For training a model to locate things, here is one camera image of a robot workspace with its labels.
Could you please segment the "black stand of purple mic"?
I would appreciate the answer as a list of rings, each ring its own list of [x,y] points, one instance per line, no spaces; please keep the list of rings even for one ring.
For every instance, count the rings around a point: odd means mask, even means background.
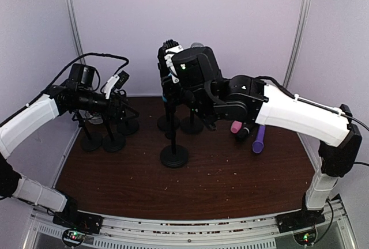
[[[127,119],[126,113],[123,114],[123,120],[117,124],[116,130],[123,135],[132,135],[139,130],[139,122],[136,118]]]

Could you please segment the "pink microphone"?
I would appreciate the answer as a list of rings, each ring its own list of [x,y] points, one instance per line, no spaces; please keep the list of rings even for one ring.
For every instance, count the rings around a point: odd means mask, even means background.
[[[231,124],[231,128],[230,131],[233,134],[236,134],[240,131],[240,129],[242,128],[243,123],[242,122],[238,122],[238,121],[233,121]]]

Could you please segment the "black stand of blue mic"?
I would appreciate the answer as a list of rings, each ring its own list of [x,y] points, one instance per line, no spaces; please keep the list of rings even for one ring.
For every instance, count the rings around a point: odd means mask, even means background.
[[[187,164],[189,160],[188,150],[176,144],[176,128],[175,128],[175,112],[176,112],[176,104],[173,103],[167,92],[163,91],[163,98],[165,99],[165,103],[167,104],[167,108],[169,111],[170,117],[170,141],[171,144],[164,147],[160,152],[160,161],[163,166],[167,168],[181,168],[185,164]]]

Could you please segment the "purple microphone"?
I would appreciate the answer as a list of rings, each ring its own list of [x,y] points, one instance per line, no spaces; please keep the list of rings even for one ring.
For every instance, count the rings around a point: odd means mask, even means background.
[[[252,151],[255,154],[260,154],[264,149],[264,136],[265,136],[266,126],[260,125],[255,136],[255,140],[252,144]]]

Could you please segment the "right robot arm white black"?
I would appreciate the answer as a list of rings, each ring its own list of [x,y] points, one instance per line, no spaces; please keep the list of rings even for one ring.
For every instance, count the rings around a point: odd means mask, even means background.
[[[183,48],[169,40],[159,48],[158,60],[167,103],[191,108],[209,130],[215,130],[218,120],[235,120],[276,126],[320,141],[322,164],[303,196],[302,208],[276,218],[287,228],[318,223],[330,192],[352,169],[362,143],[360,121],[349,107],[304,99],[268,76],[224,78],[207,46]]]

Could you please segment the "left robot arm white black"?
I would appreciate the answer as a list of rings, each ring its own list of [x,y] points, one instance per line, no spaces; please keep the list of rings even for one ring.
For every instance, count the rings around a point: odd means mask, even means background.
[[[103,92],[97,93],[92,90],[96,72],[92,66],[72,64],[62,84],[49,85],[38,98],[1,123],[1,198],[15,197],[60,213],[61,220],[70,228],[78,228],[83,222],[82,214],[71,207],[73,200],[15,171],[7,159],[31,134],[65,112],[99,114],[106,125],[137,118],[138,111],[119,93],[129,75],[125,71],[113,75]]]

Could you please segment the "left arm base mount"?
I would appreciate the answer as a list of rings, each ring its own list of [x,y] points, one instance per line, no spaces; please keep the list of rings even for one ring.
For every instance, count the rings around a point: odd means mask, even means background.
[[[53,213],[52,222],[65,227],[61,240],[69,248],[76,248],[90,235],[100,233],[103,217],[96,214],[77,212],[76,214]]]

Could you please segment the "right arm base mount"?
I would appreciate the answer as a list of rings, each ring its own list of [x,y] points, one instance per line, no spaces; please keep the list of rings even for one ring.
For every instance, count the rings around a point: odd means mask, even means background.
[[[315,211],[298,210],[276,216],[279,232],[292,232],[294,241],[306,247],[318,240],[317,225],[323,222],[325,222],[325,216]]]

